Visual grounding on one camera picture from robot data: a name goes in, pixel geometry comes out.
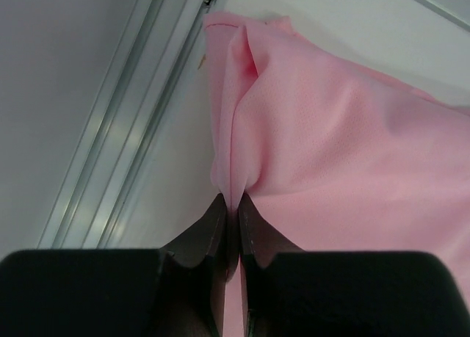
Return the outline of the pink t-shirt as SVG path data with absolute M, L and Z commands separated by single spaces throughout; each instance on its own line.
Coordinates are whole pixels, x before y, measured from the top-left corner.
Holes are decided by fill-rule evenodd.
M 211 178 L 308 250 L 423 250 L 469 294 L 469 111 L 335 57 L 288 18 L 207 15 Z

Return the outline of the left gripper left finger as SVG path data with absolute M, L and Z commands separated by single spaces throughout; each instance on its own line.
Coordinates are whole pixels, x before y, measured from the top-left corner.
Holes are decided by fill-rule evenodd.
M 9 254 L 1 261 L 1 334 L 220 336 L 226 214 L 218 195 L 160 248 Z

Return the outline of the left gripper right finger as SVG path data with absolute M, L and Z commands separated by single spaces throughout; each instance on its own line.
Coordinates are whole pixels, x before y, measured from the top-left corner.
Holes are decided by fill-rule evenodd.
M 467 336 L 449 270 L 413 251 L 305 251 L 244 196 L 238 208 L 247 336 Z

